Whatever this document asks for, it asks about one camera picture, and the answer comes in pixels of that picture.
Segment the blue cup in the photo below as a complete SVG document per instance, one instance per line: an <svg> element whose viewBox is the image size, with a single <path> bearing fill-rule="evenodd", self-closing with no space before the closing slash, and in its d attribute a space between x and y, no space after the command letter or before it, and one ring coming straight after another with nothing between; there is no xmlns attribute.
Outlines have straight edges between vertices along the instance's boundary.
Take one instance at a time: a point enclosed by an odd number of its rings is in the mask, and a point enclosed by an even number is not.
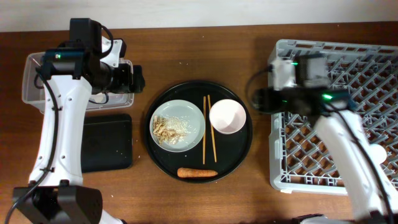
<svg viewBox="0 0 398 224"><path fill-rule="evenodd" d="M386 150L379 144L370 144L368 153L377 164L382 164L387 159Z"/></svg>

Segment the pink bowl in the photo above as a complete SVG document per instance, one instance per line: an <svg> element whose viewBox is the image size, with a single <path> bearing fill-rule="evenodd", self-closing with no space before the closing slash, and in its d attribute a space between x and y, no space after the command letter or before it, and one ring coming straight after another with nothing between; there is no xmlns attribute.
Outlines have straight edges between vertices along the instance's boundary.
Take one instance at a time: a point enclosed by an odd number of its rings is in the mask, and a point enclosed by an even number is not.
<svg viewBox="0 0 398 224"><path fill-rule="evenodd" d="M217 101L210 109L210 123L221 134L238 132L246 123L246 112L237 101L225 99Z"/></svg>

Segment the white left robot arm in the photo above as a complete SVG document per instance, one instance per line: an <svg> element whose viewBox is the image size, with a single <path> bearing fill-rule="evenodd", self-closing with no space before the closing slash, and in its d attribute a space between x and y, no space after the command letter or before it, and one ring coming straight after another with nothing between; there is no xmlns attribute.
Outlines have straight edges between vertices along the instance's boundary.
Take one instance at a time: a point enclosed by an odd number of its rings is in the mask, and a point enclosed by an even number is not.
<svg viewBox="0 0 398 224"><path fill-rule="evenodd" d="M5 222L19 210L32 223L124 223L103 208L98 189L84 187L81 143L86 107L95 93L140 93L142 67L120 54L82 47L47 50L36 69L45 111L39 153L27 187L16 187Z"/></svg>

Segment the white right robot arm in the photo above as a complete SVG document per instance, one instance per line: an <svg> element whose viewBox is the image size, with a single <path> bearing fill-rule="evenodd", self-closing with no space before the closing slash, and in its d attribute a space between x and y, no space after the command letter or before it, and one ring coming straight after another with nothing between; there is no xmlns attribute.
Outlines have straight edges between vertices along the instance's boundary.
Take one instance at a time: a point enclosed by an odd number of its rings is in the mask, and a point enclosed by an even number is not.
<svg viewBox="0 0 398 224"><path fill-rule="evenodd" d="M331 89L323 54L275 58L269 87L247 94L265 114L289 112L308 118L343 179L358 223L397 223L397 190L381 169L380 150L370 145L348 90Z"/></svg>

